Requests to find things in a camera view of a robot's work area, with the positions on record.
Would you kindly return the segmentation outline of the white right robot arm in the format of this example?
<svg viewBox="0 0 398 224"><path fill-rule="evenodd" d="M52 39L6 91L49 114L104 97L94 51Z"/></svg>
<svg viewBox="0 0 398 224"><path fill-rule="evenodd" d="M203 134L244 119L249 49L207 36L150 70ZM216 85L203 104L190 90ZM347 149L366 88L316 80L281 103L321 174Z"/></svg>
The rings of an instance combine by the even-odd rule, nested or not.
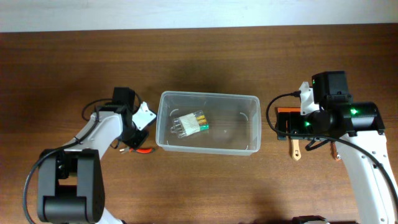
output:
<svg viewBox="0 0 398 224"><path fill-rule="evenodd" d="M307 151L332 143L348 173L361 223L397 223L397 184L385 126L373 102L353 101L344 71L322 72L290 93L300 108L278 108L278 139L307 140Z"/></svg>

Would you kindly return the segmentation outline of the clear plastic container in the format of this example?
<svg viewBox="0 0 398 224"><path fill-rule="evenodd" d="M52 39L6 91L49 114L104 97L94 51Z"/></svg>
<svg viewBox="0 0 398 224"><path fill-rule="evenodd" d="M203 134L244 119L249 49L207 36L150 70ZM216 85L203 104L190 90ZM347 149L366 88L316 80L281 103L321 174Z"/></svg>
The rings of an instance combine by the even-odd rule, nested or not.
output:
<svg viewBox="0 0 398 224"><path fill-rule="evenodd" d="M172 120L202 110L209 130L185 138L170 132ZM250 95L165 91L155 141L166 151L249 156L261 147L261 106Z"/></svg>

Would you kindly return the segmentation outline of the orange scraper with wooden handle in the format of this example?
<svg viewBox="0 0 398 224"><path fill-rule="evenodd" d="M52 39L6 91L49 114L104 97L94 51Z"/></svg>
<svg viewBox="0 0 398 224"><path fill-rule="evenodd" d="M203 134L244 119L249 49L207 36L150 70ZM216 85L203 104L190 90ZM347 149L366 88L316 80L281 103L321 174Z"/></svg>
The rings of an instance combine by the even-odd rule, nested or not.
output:
<svg viewBox="0 0 398 224"><path fill-rule="evenodd" d="M286 108L286 107L278 107L277 108L278 113L291 113L291 112L298 112L300 113L300 108ZM301 152L300 152L300 147L299 147L299 140L298 139L290 139L290 154L291 158L295 161L298 161L301 159Z"/></svg>

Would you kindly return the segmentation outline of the red-handled pliers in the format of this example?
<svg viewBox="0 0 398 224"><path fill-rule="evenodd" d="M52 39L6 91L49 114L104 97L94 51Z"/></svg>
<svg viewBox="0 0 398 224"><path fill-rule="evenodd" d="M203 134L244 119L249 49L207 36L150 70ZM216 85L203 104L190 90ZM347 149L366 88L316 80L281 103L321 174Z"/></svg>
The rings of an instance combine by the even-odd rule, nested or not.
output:
<svg viewBox="0 0 398 224"><path fill-rule="evenodd" d="M138 154L151 154L153 152L155 152L155 149L153 147L148 147L148 148L139 148L139 149L134 149L132 147L125 147L123 149L120 149L119 152L121 154L125 154L125 153L138 153Z"/></svg>

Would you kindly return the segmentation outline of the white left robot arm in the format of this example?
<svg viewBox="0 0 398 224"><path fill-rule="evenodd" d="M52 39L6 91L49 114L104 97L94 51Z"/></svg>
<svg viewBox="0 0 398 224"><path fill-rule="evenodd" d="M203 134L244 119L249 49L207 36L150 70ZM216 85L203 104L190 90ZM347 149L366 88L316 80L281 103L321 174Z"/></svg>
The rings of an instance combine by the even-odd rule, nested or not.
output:
<svg viewBox="0 0 398 224"><path fill-rule="evenodd" d="M37 216L47 223L122 223L105 207L101 158L113 141L127 152L142 152L156 115L128 87L96 107L86 126L63 146L42 151L38 172Z"/></svg>

